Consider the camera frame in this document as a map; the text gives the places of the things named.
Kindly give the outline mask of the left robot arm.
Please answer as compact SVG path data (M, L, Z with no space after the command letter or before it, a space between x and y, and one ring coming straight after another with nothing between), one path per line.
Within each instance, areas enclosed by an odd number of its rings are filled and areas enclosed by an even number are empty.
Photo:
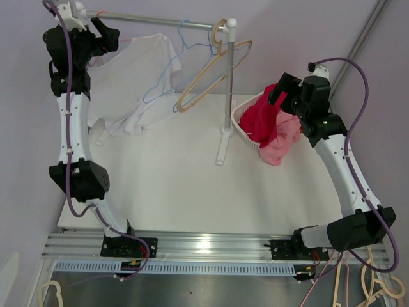
M43 35L51 56L51 90L57 98L61 118L61 147L58 163L49 168L51 179L66 194L68 207L76 218L93 212L104 227L102 257L138 257L139 243L126 218L108 199L107 170L93 161L89 147L88 111L91 78L87 66L91 58L118 49L120 32L91 18L100 33L88 28L56 26Z

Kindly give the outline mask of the magenta t shirt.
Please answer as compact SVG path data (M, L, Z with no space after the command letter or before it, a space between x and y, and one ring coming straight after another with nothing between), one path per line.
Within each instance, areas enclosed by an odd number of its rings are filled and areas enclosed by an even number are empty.
M239 126L253 142L261 144L272 133L275 127L276 117L280 111L279 106L268 103L268 94L276 84L267 86L263 94L250 106L240 118Z

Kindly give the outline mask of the pink wire hanger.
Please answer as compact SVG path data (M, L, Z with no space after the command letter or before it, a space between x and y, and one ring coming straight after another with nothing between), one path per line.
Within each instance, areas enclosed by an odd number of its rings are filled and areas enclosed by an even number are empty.
M124 14L124 13L113 13L113 12L108 12L105 10L100 10L100 11L91 11L88 10L86 12L86 15L88 18L99 18L100 20L116 20L116 21L123 21L123 22L137 22L139 19L134 19L133 15L130 14ZM93 56L93 62L91 62L89 65L91 67L95 65L102 64L102 57L104 53Z

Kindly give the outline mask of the pale pink tank top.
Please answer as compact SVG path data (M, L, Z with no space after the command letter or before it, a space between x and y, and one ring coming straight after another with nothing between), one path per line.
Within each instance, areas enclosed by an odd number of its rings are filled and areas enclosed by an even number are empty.
M181 62L163 34L133 38L120 53L90 67L88 126L103 120L111 136L138 135L173 115L179 96L171 76Z

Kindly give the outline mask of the beige plastic hanger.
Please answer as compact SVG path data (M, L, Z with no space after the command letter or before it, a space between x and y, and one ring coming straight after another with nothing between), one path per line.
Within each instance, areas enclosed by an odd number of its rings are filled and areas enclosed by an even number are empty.
M226 82L227 19L220 19L208 32L209 60L181 93L175 111L184 113L211 93L220 83ZM235 40L233 72L241 65L252 49L251 40Z

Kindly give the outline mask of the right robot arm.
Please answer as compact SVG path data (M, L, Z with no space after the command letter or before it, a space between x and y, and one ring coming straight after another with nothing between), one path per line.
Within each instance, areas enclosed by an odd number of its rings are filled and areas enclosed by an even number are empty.
M268 94L268 102L296 116L302 133L322 159L336 189L342 218L326 225L299 228L293 232L291 252L307 258L315 248L338 252L380 243L396 215L383 207L367 186L356 166L352 150L346 147L347 129L340 116L330 111L330 81L324 73L299 79L288 73L281 76Z

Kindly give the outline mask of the pink t shirt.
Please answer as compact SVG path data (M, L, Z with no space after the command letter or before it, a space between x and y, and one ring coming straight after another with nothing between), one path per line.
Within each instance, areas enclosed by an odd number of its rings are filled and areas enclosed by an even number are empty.
M270 136L259 146L260 157L272 166L280 166L294 143L301 139L301 124L296 116L279 111Z

